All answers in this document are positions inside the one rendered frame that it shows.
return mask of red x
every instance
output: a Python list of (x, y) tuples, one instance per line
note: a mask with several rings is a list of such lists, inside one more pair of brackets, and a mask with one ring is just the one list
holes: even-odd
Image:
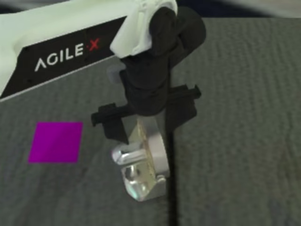
[(98, 42), (99, 42), (99, 38), (96, 39), (95, 41), (90, 40), (91, 47), (90, 47), (89, 51), (92, 51), (93, 49), (98, 49), (98, 45), (97, 45)]

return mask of agile x logo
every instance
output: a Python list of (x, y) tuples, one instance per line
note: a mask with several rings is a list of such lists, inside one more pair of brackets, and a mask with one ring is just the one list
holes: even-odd
[[(86, 45), (86, 48), (88, 49), (89, 52), (99, 49), (99, 38), (95, 40), (90, 40), (90, 44)], [(35, 72), (38, 72), (40, 68), (46, 69), (48, 66), (54, 66), (57, 63), (63, 63), (67, 60), (71, 60), (75, 57), (79, 57), (84, 55), (84, 43), (80, 43), (74, 46), (74, 54), (70, 54), (70, 49), (62, 49), (59, 51), (59, 53), (51, 53), (48, 55), (48, 57), (43, 60), (43, 58), (39, 58), (36, 67), (34, 69)]]

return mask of purple mat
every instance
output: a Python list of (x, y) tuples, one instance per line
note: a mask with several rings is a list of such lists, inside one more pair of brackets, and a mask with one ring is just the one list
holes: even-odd
[(82, 122), (38, 122), (29, 163), (76, 163)]

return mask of gray table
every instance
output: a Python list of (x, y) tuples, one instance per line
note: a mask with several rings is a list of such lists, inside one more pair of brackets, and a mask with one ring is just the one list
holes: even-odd
[[(203, 92), (198, 117), (174, 135), (175, 217), (182, 226), (301, 225), (300, 22), (205, 23), (205, 44), (173, 72), (174, 85)], [(98, 106), (124, 101), (105, 75), (115, 62), (0, 104), (0, 225), (168, 224), (166, 197), (137, 203), (126, 195), (110, 156), (115, 143), (90, 124)], [(80, 162), (28, 165), (37, 121), (83, 121)]]

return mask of magenta square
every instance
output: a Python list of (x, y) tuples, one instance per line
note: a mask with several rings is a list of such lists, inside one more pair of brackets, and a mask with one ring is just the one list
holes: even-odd
[(82, 122), (38, 122), (29, 163), (76, 163)]

